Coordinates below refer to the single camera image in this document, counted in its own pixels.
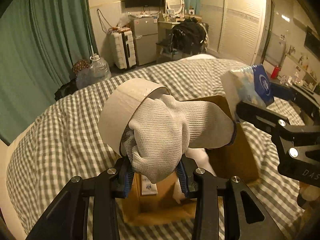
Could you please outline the blue tissue pack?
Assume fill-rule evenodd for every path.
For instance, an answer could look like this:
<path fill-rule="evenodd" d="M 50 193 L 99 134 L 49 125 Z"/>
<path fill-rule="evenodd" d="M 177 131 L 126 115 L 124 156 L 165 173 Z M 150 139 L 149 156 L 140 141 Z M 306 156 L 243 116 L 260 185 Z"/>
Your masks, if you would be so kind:
<path fill-rule="evenodd" d="M 259 107 L 268 107 L 274 102 L 271 84 L 262 64 L 232 68 L 220 76 L 231 115 L 239 121 L 236 106 L 250 102 Z"/>

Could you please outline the white cream tube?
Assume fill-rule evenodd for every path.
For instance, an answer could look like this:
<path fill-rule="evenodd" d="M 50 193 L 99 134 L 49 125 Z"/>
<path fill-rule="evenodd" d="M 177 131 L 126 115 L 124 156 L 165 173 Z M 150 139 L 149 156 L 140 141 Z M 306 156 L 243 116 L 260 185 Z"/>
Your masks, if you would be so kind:
<path fill-rule="evenodd" d="M 141 175 L 141 194 L 143 196 L 157 195 L 157 185 L 153 184 L 146 176 Z"/>

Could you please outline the white sliding wardrobe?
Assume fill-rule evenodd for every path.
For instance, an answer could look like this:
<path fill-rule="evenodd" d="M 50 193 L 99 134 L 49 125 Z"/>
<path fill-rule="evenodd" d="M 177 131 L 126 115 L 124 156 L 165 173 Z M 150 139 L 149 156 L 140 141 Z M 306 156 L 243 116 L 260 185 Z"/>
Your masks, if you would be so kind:
<path fill-rule="evenodd" d="M 253 64 L 264 32 L 267 0 L 201 0 L 208 53 Z"/>

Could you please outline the white hard suitcase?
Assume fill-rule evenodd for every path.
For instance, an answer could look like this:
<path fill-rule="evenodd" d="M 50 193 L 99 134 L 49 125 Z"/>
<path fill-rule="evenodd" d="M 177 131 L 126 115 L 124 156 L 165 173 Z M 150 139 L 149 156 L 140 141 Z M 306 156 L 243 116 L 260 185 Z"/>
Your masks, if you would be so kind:
<path fill-rule="evenodd" d="M 110 35 L 110 46 L 118 69 L 130 69 L 136 65 L 135 45 L 131 30 Z"/>

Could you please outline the white vanity mirror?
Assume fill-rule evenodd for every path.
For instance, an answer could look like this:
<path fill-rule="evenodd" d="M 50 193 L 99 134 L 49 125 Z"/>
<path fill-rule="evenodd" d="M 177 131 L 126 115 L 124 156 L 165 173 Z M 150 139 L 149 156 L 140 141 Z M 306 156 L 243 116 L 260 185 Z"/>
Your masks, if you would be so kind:
<path fill-rule="evenodd" d="M 175 15 L 180 14 L 183 10 L 183 0 L 166 0 L 167 11 L 174 12 Z"/>

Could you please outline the brown cardboard box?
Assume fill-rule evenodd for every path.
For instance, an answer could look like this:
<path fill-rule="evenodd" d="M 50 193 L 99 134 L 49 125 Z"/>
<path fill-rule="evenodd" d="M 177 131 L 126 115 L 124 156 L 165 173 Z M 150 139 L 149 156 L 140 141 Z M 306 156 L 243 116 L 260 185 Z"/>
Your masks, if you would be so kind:
<path fill-rule="evenodd" d="M 130 225 L 193 218 L 197 168 L 225 179 L 236 175 L 249 184 L 259 180 L 252 149 L 224 96 L 191 101 L 148 96 L 128 117 L 121 146 L 135 176 L 121 204 Z"/>

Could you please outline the silver mini fridge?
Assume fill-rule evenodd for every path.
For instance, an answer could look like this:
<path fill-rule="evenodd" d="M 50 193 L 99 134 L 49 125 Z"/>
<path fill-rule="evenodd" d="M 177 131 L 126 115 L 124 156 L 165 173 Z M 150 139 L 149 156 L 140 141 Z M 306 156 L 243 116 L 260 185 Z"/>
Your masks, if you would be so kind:
<path fill-rule="evenodd" d="M 156 61 L 156 43 L 158 41 L 157 19 L 154 17 L 134 18 L 130 24 L 137 64 L 142 66 Z"/>

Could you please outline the clear water jug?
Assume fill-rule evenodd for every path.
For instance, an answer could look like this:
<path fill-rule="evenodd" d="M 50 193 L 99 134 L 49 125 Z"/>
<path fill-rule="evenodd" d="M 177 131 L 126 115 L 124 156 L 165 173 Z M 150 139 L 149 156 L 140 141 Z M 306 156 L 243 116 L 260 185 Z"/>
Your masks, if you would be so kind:
<path fill-rule="evenodd" d="M 98 54 L 90 57 L 90 66 L 76 75 L 76 86 L 83 89 L 87 86 L 108 80 L 112 77 L 108 63 Z"/>

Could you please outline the black clothes pile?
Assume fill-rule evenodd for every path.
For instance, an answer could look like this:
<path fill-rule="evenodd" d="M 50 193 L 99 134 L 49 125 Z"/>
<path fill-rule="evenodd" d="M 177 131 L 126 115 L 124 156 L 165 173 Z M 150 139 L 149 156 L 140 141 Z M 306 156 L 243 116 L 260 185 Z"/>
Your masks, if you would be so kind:
<path fill-rule="evenodd" d="M 170 49 L 189 55 L 204 51 L 206 30 L 196 18 L 189 18 L 171 29 Z"/>

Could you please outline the checkered bed quilt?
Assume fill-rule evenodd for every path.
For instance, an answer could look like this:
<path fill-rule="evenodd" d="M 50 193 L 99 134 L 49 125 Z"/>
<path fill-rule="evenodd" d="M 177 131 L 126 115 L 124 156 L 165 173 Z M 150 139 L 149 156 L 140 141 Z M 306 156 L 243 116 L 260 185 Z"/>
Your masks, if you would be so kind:
<path fill-rule="evenodd" d="M 171 61 L 134 70 L 88 86 L 51 105 L 19 138 L 7 168 L 7 190 L 25 233 L 73 176 L 97 176 L 117 156 L 102 142 L 100 112 L 107 97 L 123 82 L 143 78 L 168 87 L 180 101 L 223 95 L 220 76 L 243 63 L 228 59 Z M 297 204 L 299 183 L 278 173 L 271 137 L 242 123 L 261 175 L 251 189 L 287 239 L 299 232 L 303 209 Z"/>

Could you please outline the green window curtain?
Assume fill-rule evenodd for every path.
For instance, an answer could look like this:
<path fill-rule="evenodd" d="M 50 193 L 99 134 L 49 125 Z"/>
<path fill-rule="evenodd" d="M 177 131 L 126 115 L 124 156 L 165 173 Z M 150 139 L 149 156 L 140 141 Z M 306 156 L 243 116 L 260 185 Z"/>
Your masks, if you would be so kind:
<path fill-rule="evenodd" d="M 13 0 L 1 16 L 1 139 L 9 144 L 55 103 L 89 58 L 88 0 Z"/>

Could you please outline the brown patterned bag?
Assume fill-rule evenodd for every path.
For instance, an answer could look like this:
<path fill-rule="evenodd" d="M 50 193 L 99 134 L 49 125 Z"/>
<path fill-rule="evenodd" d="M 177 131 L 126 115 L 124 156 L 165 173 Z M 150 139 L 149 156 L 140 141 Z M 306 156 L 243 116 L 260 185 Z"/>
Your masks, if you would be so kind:
<path fill-rule="evenodd" d="M 90 66 L 90 62 L 87 59 L 81 59 L 78 62 L 76 62 L 73 67 L 72 71 L 74 72 L 75 75 L 78 74 L 83 69 L 87 69 Z"/>

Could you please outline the white knitted sock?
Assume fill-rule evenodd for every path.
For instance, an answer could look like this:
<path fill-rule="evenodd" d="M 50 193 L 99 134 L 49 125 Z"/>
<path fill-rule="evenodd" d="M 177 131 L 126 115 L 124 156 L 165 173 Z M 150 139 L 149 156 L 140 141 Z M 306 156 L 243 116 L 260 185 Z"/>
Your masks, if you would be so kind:
<path fill-rule="evenodd" d="M 129 121 L 122 149 L 135 172 L 157 183 L 169 176 L 189 148 L 232 143 L 233 120 L 208 101 L 177 101 L 171 95 L 146 98 Z"/>

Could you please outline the red fire extinguisher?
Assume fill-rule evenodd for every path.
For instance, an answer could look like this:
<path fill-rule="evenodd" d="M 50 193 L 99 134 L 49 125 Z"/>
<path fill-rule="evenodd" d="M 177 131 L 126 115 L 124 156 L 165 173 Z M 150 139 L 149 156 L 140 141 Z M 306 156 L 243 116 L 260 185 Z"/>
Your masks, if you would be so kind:
<path fill-rule="evenodd" d="M 280 70 L 281 70 L 281 68 L 279 66 L 274 66 L 270 78 L 272 80 L 277 79 Z"/>

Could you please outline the dressing table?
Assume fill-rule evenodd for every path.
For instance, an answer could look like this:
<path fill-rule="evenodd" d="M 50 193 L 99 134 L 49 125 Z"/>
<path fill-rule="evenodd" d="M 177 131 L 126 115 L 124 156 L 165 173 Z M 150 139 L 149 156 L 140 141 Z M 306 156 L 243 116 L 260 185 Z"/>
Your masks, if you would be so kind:
<path fill-rule="evenodd" d="M 159 21 L 158 22 L 158 41 L 156 44 L 159 46 L 164 46 L 164 47 L 170 48 L 171 29 L 183 21 L 178 21 L 178 22 Z"/>

